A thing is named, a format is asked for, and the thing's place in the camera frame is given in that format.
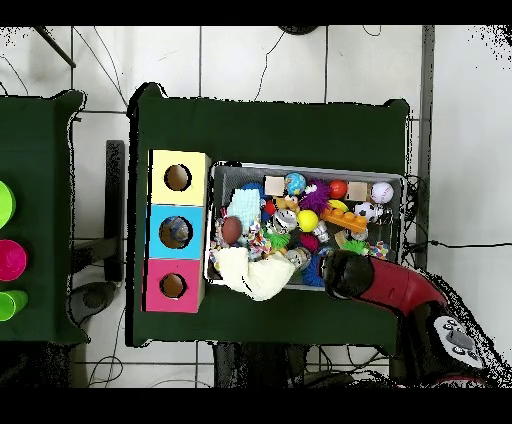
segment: green cup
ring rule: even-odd
[[[9,321],[28,302],[28,295],[22,290],[0,292],[0,321]]]

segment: pink bowl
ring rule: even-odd
[[[27,252],[12,240],[0,240],[0,281],[18,278],[27,266]]]

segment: pink toy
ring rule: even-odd
[[[313,180],[306,187],[305,196],[300,200],[302,210],[309,209],[320,215],[328,208],[330,187],[320,180]]]
[[[0,240],[0,281],[18,278],[27,266],[27,252],[12,240]]]
[[[307,233],[300,233],[299,240],[300,243],[311,253],[315,253],[318,249],[318,246],[320,245],[318,239],[315,236]]]

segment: green mat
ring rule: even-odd
[[[208,286],[197,314],[142,312],[147,151],[204,152],[213,162],[404,174],[407,103],[244,103],[170,99],[160,90],[157,84],[143,84],[128,111],[128,255],[135,252],[135,265],[127,269],[128,343],[140,345],[147,339],[347,343],[380,345],[394,353],[397,319],[392,313],[360,302],[335,301],[320,292],[283,290],[269,301],[254,302],[226,287]]]
[[[0,180],[16,197],[16,212],[0,229],[28,252],[28,266],[0,290],[27,292],[28,304],[0,323],[0,340],[78,343],[87,340],[66,312],[71,267],[71,184],[68,128],[83,93],[52,99],[0,97]]]

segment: yellow ball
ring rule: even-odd
[[[318,216],[313,211],[306,209],[297,215],[297,223],[302,231],[309,233],[318,225]]]

